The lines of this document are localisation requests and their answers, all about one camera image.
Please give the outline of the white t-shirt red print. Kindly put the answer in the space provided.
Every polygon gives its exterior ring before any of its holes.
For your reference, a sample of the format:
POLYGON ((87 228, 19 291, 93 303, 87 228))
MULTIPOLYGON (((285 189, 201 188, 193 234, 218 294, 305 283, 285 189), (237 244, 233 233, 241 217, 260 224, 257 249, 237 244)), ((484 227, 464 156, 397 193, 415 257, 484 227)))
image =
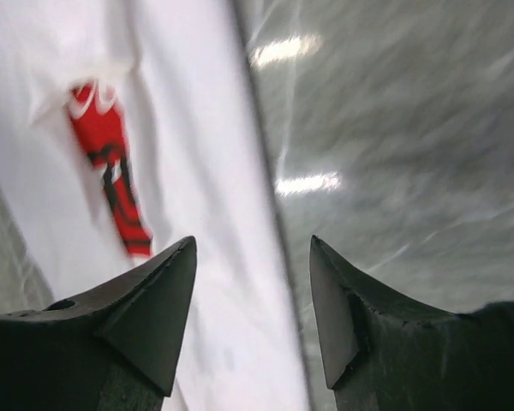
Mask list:
POLYGON ((306 410, 296 319, 229 1, 0 1, 0 312, 184 236, 167 410, 306 410))

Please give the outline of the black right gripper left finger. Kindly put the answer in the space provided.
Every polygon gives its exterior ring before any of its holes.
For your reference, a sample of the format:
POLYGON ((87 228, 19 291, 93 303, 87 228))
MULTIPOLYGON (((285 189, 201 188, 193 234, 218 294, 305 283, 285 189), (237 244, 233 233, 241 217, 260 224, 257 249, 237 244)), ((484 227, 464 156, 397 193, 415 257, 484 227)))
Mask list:
POLYGON ((161 409, 195 274, 188 236, 44 310, 0 314, 0 410, 161 409))

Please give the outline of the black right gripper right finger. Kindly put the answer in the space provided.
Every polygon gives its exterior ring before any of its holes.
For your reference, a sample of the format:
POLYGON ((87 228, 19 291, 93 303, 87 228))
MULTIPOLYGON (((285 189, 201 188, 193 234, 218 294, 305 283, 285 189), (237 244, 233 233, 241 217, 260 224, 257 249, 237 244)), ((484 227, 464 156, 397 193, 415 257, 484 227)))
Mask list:
POLYGON ((309 273, 339 410, 514 410, 514 301, 450 313, 359 270, 317 236, 309 273))

